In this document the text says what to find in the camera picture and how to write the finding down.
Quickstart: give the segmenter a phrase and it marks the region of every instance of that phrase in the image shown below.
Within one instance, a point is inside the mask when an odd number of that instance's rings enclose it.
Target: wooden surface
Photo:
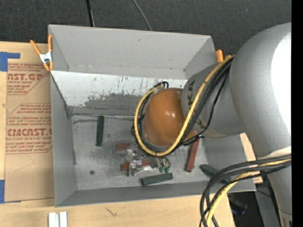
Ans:
[[[256,160],[255,153],[252,149],[252,145],[251,145],[250,140],[247,137],[246,133],[240,134],[240,138],[242,140],[242,144],[243,144],[243,148],[244,148],[247,160],[248,161]],[[254,180],[254,183],[262,183],[263,182],[262,177],[260,177],[260,176],[254,178],[253,180]]]
[[[199,203],[200,196],[64,208],[54,208],[53,199],[23,201],[0,205],[0,225],[47,227],[48,213],[66,211],[68,227],[197,227]],[[215,216],[220,226],[235,226],[227,196],[220,202]]]

